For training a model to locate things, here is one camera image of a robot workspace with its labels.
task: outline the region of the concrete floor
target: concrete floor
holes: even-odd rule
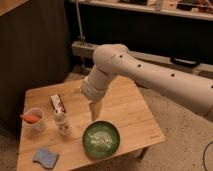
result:
[[[66,81],[82,78],[71,73]],[[166,141],[149,148],[142,162],[136,160],[139,151],[126,154],[78,171],[202,171],[205,146],[213,140],[213,123],[151,90],[140,88],[154,117],[166,136]],[[0,127],[0,171],[16,170],[18,140]],[[208,148],[206,165],[213,170],[213,145]]]

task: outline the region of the table leg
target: table leg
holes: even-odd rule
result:
[[[142,160],[143,160],[143,158],[144,158],[144,156],[145,156],[147,150],[148,150],[148,147],[143,148],[143,149],[141,150],[141,153],[140,153],[139,156],[137,157],[137,158],[139,159],[139,161],[142,161]]]

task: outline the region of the wall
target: wall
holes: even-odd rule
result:
[[[61,82],[70,69],[62,0],[36,0],[0,17],[0,124],[18,135],[27,89]]]

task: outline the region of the blue sponge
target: blue sponge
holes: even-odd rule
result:
[[[45,169],[53,169],[59,154],[53,154],[45,148],[39,148],[33,157],[33,162],[40,163]]]

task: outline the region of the dark wall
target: dark wall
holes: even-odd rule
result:
[[[72,39],[77,40],[75,5],[66,7]],[[89,43],[123,43],[130,50],[213,64],[212,21],[82,4],[80,12]]]
[[[27,89],[61,82],[70,69],[62,0],[33,0],[0,17],[0,124],[18,134]]]

